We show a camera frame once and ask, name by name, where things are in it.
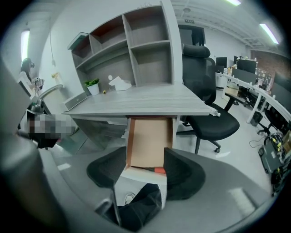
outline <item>sign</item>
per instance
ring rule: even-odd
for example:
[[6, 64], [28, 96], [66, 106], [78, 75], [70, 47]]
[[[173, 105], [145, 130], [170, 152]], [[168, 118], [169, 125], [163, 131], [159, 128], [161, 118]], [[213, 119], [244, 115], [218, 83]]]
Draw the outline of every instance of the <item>sign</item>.
[[194, 24], [194, 20], [185, 20], [185, 23]]

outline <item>black office chair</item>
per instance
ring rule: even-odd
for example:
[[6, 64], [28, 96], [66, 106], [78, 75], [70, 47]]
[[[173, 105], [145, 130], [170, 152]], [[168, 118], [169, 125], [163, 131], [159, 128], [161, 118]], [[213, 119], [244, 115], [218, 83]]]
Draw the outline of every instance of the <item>black office chair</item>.
[[193, 130], [177, 132], [177, 135], [196, 135], [195, 154], [198, 153], [200, 140], [208, 140], [217, 146], [215, 152], [220, 152], [221, 145], [216, 140], [222, 140], [234, 134], [240, 127], [239, 122], [228, 110], [239, 98], [231, 94], [223, 109], [213, 102], [216, 99], [215, 62], [209, 58], [210, 51], [205, 46], [184, 45], [183, 49], [183, 82], [205, 104], [215, 108], [221, 115], [217, 116], [186, 116], [182, 118], [184, 125], [188, 123]]
[[262, 126], [263, 129], [259, 130], [258, 134], [260, 134], [261, 132], [266, 132], [268, 135], [270, 135], [271, 127], [274, 127], [276, 130], [280, 130], [283, 134], [287, 133], [288, 122], [274, 107], [271, 107], [269, 110], [265, 110], [265, 116], [270, 121], [270, 124], [268, 127], [266, 127], [259, 123], [259, 125]]

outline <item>white pot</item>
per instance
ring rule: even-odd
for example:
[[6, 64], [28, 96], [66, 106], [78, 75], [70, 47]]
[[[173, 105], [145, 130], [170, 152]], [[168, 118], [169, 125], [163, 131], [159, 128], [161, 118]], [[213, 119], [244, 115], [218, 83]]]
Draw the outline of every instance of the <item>white pot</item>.
[[100, 93], [98, 83], [89, 86], [88, 90], [90, 91], [91, 95], [93, 95], [93, 96]]

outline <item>electronic equipment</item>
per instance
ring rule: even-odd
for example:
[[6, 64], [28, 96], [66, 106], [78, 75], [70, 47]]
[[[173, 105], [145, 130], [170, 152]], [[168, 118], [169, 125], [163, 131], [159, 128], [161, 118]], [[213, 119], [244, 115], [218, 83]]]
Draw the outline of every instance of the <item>electronic equipment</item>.
[[215, 66], [215, 72], [216, 73], [222, 73], [224, 72], [224, 67], [223, 66]]
[[247, 82], [247, 83], [251, 82], [253, 85], [255, 85], [256, 79], [257, 79], [257, 75], [247, 72], [247, 71], [238, 70], [238, 69], [232, 69], [231, 75], [244, 82]]
[[224, 68], [227, 68], [227, 57], [217, 57], [216, 58], [216, 65], [223, 66]]
[[238, 59], [238, 57], [237, 56], [234, 56], [234, 58], [233, 58], [233, 64], [234, 65], [236, 65], [237, 59]]
[[237, 61], [237, 69], [255, 74], [255, 72], [256, 72], [256, 62], [255, 61], [250, 61], [250, 60], [239, 59]]
[[275, 74], [271, 95], [281, 103], [289, 112], [291, 112], [291, 81], [280, 74]]
[[266, 173], [272, 174], [285, 162], [282, 139], [279, 134], [271, 134], [264, 140], [264, 146], [259, 149], [259, 155]]

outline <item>shelf unit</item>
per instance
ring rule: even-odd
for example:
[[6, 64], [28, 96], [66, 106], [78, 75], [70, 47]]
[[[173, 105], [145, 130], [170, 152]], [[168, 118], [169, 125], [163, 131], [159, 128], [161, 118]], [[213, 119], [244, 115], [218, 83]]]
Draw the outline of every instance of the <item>shelf unit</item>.
[[100, 91], [114, 89], [108, 76], [133, 86], [173, 83], [173, 55], [163, 5], [140, 8], [107, 21], [73, 50], [81, 85], [99, 78]]

